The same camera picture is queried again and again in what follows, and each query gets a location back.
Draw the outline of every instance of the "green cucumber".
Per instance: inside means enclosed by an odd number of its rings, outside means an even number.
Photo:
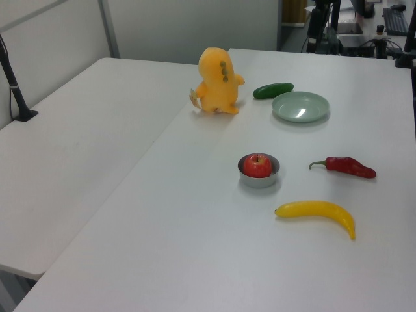
[[[253,91],[253,97],[256,99],[270,99],[292,90],[292,83],[272,83],[255,89]]]

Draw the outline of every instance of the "apple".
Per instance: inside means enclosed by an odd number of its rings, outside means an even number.
[[[249,177],[270,177],[272,162],[263,154],[251,154],[244,160],[242,172]]]

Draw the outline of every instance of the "small bowl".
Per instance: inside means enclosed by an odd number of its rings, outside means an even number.
[[[256,154],[263,154],[270,159],[270,162],[272,163],[272,174],[270,175],[270,177],[249,177],[248,175],[245,175],[242,172],[244,161],[246,160],[248,156],[253,155],[253,154],[248,154],[244,156],[242,159],[240,159],[239,161],[238,167],[239,167],[239,172],[240,172],[240,178],[249,187],[253,187],[255,189],[263,189],[265,187],[269,187],[273,185],[274,183],[276,183],[276,180],[278,178],[278,171],[280,169],[280,163],[276,158],[274,158],[271,155],[264,154],[264,153],[256,153]]]

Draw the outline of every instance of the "pale green plate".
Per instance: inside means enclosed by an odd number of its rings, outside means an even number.
[[[275,97],[272,108],[284,120],[314,122],[328,115],[330,104],[318,94],[296,91]]]

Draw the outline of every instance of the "banana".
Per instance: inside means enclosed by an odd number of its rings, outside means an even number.
[[[274,213],[280,218],[294,218],[297,216],[325,216],[337,221],[350,234],[351,239],[356,239],[354,219],[351,214],[334,203],[328,201],[309,200],[286,203],[277,208]]]

